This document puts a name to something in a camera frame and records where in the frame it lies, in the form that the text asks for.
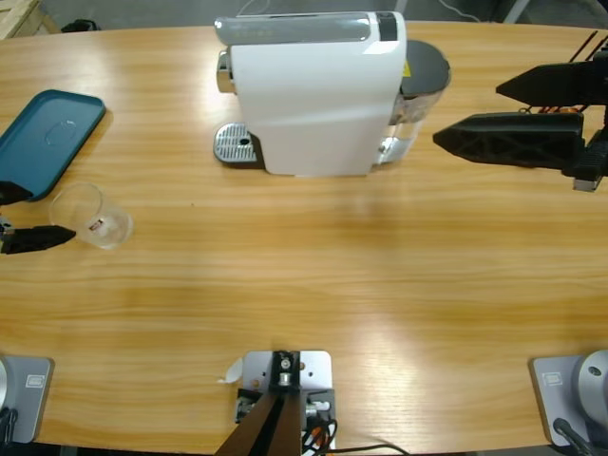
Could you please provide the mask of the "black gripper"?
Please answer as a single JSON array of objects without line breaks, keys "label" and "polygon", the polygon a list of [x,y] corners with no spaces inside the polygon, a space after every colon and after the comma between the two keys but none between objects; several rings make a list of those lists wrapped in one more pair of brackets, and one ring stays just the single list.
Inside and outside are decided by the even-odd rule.
[{"label": "black gripper", "polygon": [[562,169],[575,191],[597,191],[607,176],[607,108],[602,128],[582,135],[587,105],[607,105],[607,61],[535,66],[496,92],[528,105],[584,105],[569,113],[471,115],[433,134],[433,142],[469,162]]},{"label": "black gripper", "polygon": [[[29,200],[32,193],[12,182],[0,181],[0,204],[10,205]],[[76,232],[58,225],[13,229],[8,218],[0,216],[1,254],[16,255],[43,251],[69,242]]]}]

